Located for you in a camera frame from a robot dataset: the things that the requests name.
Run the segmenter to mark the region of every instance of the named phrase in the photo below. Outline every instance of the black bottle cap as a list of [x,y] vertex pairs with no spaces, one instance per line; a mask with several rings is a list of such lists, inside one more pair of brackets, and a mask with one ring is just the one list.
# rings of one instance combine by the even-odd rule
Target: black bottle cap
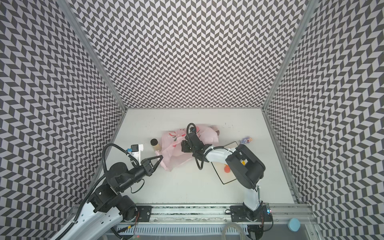
[[151,140],[151,145],[152,145],[152,146],[156,146],[158,143],[159,143],[159,142],[157,141],[156,138],[154,138],[154,139]]

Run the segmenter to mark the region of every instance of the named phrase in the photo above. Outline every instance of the black and white chevron wallpaper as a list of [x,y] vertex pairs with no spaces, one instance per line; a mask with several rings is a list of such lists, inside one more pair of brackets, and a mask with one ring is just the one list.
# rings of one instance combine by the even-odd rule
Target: black and white chevron wallpaper
[[48,239],[122,110],[54,0],[0,1],[0,239]]
[[68,0],[129,108],[261,107],[308,0]]
[[384,239],[384,0],[321,0],[267,109],[326,239]]

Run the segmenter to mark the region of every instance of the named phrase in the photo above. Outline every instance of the blue round object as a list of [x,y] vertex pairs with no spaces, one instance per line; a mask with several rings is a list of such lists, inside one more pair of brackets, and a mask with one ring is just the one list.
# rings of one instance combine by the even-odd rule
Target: blue round object
[[288,228],[289,228],[289,230],[291,230],[293,232],[297,232],[300,228],[300,221],[297,218],[293,218],[293,219],[289,220]]

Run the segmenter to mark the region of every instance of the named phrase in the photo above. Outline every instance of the geometric pattern wallpaper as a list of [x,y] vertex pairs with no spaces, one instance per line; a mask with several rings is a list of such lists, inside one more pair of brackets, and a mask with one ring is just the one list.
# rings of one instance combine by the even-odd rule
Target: geometric pattern wallpaper
[[321,0],[266,112],[326,239],[384,239],[384,0]]
[[48,239],[122,110],[55,1],[1,0],[0,39],[0,239]]
[[129,108],[261,107],[308,0],[68,0]]

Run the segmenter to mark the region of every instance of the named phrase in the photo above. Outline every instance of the pink plastic bag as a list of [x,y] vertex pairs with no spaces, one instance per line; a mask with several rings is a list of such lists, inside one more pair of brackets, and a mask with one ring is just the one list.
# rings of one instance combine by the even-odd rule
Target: pink plastic bag
[[[217,144],[218,136],[215,130],[205,125],[196,125],[197,136],[204,144]],[[185,163],[192,158],[192,153],[184,153],[181,151],[181,142],[185,140],[185,129],[179,129],[177,131],[169,131],[162,135],[160,145],[161,151],[156,151],[156,155],[163,155],[163,160],[160,165],[166,171],[172,171],[172,169],[178,165]]]

